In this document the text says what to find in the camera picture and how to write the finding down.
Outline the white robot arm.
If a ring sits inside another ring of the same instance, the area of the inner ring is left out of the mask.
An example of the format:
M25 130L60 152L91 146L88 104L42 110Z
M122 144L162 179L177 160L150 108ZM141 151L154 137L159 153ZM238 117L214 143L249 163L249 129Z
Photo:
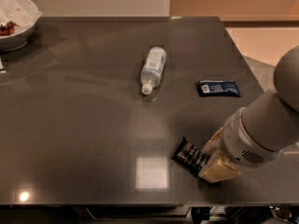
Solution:
M239 108L204 145L208 155L198 176L209 183L236 178L241 168L275 160L299 141L299 47L278 62L274 88Z

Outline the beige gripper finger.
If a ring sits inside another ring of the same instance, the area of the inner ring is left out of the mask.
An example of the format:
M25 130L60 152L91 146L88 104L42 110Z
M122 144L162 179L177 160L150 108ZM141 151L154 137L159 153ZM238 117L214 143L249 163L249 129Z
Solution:
M203 146L202 152L211 156L216 150L220 148L221 145L221 133L223 128L220 127L213 136L207 141L207 143Z
M209 183L230 180L240 175L240 166L233 161L223 158L209 160L199 173L199 176Z

